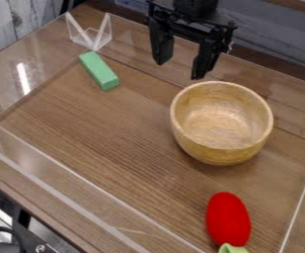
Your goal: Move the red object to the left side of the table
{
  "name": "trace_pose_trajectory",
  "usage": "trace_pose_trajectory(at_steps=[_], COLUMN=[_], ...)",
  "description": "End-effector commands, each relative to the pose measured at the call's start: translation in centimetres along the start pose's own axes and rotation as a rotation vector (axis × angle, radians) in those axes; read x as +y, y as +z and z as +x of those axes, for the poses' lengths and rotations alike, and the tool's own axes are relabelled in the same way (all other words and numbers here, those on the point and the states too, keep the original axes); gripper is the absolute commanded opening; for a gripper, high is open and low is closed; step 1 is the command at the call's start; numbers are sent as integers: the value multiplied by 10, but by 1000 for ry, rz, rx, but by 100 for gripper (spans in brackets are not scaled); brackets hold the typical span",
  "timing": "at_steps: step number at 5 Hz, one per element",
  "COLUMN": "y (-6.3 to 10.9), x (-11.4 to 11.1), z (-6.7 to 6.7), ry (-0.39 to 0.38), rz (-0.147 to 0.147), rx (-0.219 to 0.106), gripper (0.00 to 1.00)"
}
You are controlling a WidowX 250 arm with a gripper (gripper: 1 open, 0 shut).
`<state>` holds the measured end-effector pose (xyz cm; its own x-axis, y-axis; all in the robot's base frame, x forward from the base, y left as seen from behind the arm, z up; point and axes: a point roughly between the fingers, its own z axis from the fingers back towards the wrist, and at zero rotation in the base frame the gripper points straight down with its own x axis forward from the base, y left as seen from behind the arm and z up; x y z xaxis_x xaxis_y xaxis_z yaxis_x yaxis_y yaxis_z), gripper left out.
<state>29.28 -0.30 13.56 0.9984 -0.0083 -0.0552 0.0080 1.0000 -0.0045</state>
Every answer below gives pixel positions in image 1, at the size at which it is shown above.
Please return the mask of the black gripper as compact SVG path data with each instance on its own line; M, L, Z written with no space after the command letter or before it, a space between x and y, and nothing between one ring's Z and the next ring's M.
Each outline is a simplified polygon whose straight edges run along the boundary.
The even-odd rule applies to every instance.
M239 26L219 12L219 2L220 0L148 0L155 62L164 65L172 59L175 36L200 42L192 67L193 80L205 77L216 66L220 52L232 49L233 33Z

